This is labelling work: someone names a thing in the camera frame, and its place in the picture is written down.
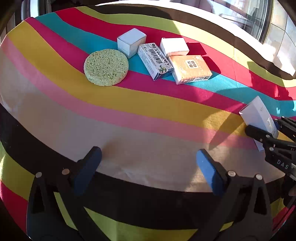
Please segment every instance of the tiled wall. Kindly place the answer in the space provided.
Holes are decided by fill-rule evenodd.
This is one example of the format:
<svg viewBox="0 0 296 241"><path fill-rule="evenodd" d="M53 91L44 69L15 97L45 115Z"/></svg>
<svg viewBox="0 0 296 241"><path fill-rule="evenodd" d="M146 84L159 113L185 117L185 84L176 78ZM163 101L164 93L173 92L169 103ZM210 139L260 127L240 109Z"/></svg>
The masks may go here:
<svg viewBox="0 0 296 241"><path fill-rule="evenodd" d="M296 26L289 15L274 0L271 25L264 46L274 54L274 64L293 75L296 70Z"/></svg>

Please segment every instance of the barcode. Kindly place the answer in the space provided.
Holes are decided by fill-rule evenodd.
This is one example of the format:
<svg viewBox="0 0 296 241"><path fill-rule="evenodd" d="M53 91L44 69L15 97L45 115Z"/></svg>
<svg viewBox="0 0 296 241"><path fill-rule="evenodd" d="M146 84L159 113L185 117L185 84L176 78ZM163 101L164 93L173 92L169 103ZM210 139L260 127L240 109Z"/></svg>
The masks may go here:
<svg viewBox="0 0 296 241"><path fill-rule="evenodd" d="M156 60L158 64L162 63L162 60L159 58L159 56L156 54L156 52L153 49L149 49L149 52L152 54L153 58Z"/></svg>

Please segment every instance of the box with barcode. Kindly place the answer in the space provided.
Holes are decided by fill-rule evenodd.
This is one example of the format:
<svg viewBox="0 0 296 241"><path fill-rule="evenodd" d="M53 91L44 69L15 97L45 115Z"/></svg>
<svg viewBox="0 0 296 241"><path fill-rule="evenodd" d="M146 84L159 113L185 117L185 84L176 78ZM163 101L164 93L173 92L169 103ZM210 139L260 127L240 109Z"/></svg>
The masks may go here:
<svg viewBox="0 0 296 241"><path fill-rule="evenodd" d="M200 55L170 56L168 59L174 67L173 77L177 85L208 80L212 76Z"/></svg>
<svg viewBox="0 0 296 241"><path fill-rule="evenodd" d="M172 65L155 43L141 44L138 55L153 80L166 77L173 71Z"/></svg>

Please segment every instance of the brown stripe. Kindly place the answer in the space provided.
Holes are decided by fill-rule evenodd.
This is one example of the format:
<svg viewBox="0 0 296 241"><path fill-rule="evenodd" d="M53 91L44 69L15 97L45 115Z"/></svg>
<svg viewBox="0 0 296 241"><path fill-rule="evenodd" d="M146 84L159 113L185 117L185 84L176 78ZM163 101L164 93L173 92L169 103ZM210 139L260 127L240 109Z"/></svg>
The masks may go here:
<svg viewBox="0 0 296 241"><path fill-rule="evenodd" d="M242 39L234 36L232 33L223 29L222 27L196 15L176 9L163 8L158 6L147 6L143 4L108 4L102 6L90 6L90 8L102 14L140 14L175 20L181 23L189 24L191 26L207 31L208 33L211 33L222 39L223 41L229 43L271 74L285 80L293 79L292 75L282 71L281 69L276 67L274 63L264 59L255 49L253 49Z"/></svg>

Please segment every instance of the colorful tablecloth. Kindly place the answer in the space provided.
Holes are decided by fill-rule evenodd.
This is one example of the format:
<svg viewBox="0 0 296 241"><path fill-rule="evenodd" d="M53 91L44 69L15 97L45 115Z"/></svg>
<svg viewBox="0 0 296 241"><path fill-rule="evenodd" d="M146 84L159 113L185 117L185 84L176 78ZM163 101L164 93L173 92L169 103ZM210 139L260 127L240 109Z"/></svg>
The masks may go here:
<svg viewBox="0 0 296 241"><path fill-rule="evenodd" d="M134 27L157 45L162 37L183 36L189 54L207 62L211 79L153 81L136 54L121 83L90 83L86 57L116 49L117 37ZM260 96L271 115L296 116L296 80L208 20L136 4L28 18L1 44L0 94L0 195L24 231L35 173L71 169L93 146L103 159L82 201L112 241L189 239L219 201L196 164L201 148L226 170L262 174L273 216L283 208L283 173L245 135L238 111ZM56 199L75 228L58 193Z"/></svg>

